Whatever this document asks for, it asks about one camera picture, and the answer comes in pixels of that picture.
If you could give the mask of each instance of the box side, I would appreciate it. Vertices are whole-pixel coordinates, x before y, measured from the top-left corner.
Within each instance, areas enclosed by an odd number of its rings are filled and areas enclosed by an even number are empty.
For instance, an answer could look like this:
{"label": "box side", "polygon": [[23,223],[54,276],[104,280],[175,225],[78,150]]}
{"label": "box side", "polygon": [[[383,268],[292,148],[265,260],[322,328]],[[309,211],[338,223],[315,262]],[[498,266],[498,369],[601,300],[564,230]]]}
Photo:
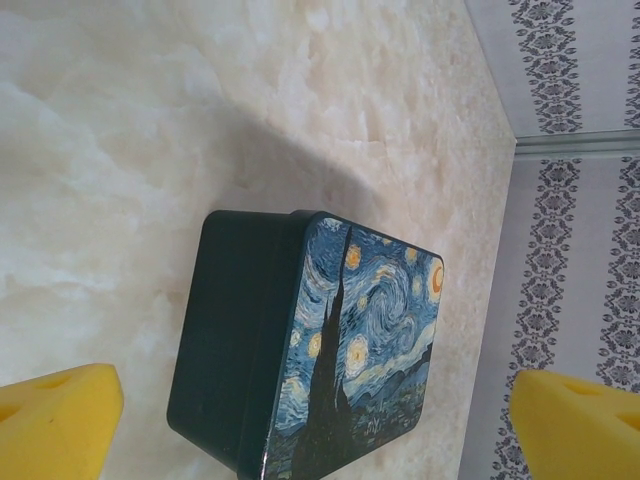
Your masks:
{"label": "box side", "polygon": [[262,478],[268,438],[273,426],[282,372],[294,315],[298,284],[304,262],[306,239],[322,215],[297,211],[288,216],[281,230],[276,261],[261,317],[260,338],[256,343],[255,365],[251,375],[240,446],[238,478]]}
{"label": "box side", "polygon": [[259,322],[287,219],[217,211],[202,228],[167,420],[233,470]]}

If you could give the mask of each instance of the marble surface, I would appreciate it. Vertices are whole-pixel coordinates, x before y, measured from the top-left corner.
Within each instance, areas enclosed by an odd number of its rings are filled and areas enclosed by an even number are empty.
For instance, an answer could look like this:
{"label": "marble surface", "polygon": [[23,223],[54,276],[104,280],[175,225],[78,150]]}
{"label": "marble surface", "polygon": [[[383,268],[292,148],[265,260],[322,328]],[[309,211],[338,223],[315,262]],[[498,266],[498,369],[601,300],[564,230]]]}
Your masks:
{"label": "marble surface", "polygon": [[462,0],[4,0],[0,384],[114,363],[103,478],[232,479],[165,421],[200,225],[327,209],[447,266],[425,408],[332,479],[454,479],[514,139]]}

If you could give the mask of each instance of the sponge hole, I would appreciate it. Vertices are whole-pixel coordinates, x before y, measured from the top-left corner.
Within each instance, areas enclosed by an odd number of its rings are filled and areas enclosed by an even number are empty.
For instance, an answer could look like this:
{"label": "sponge hole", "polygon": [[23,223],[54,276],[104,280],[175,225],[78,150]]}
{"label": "sponge hole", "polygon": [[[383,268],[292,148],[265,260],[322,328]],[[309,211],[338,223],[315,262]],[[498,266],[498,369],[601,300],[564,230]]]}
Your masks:
{"label": "sponge hole", "polygon": [[20,407],[15,405],[0,405],[0,423],[18,413],[18,410],[20,410]]}
{"label": "sponge hole", "polygon": [[640,413],[620,413],[617,417],[640,432]]}
{"label": "sponge hole", "polygon": [[48,382],[39,383],[38,385],[36,385],[36,388],[41,388],[43,390],[51,390],[52,388],[57,388],[60,385],[63,385],[65,383],[67,383],[70,378],[71,378],[71,376],[69,376],[69,375],[63,375],[63,376],[60,376],[60,377],[56,377],[56,378],[54,378],[52,380],[49,380]]}
{"label": "sponge hole", "polygon": [[565,387],[571,390],[573,393],[577,393],[578,395],[600,395],[601,392],[592,387],[587,387],[585,385],[580,385],[577,383],[565,383]]}

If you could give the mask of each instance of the yellow sponge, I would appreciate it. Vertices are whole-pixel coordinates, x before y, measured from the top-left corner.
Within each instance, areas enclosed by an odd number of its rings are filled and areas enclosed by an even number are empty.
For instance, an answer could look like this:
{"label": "yellow sponge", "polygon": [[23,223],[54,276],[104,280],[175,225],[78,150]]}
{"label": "yellow sponge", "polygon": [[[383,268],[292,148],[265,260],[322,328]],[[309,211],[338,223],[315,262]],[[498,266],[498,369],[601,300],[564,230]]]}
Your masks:
{"label": "yellow sponge", "polygon": [[0,388],[0,478],[97,479],[122,407],[111,365],[85,365]]}
{"label": "yellow sponge", "polygon": [[523,371],[510,413],[534,480],[640,478],[640,395]]}

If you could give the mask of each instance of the patterned wallpaper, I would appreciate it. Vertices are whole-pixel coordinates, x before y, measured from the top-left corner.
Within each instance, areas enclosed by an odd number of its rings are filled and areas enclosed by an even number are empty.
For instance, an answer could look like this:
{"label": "patterned wallpaper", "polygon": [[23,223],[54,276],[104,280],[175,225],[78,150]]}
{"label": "patterned wallpaper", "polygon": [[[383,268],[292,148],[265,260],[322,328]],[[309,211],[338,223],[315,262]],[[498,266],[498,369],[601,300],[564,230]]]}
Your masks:
{"label": "patterned wallpaper", "polygon": [[640,128],[640,2],[466,2],[516,137]]}
{"label": "patterned wallpaper", "polygon": [[459,480],[530,480],[524,369],[640,393],[640,157],[515,162]]}

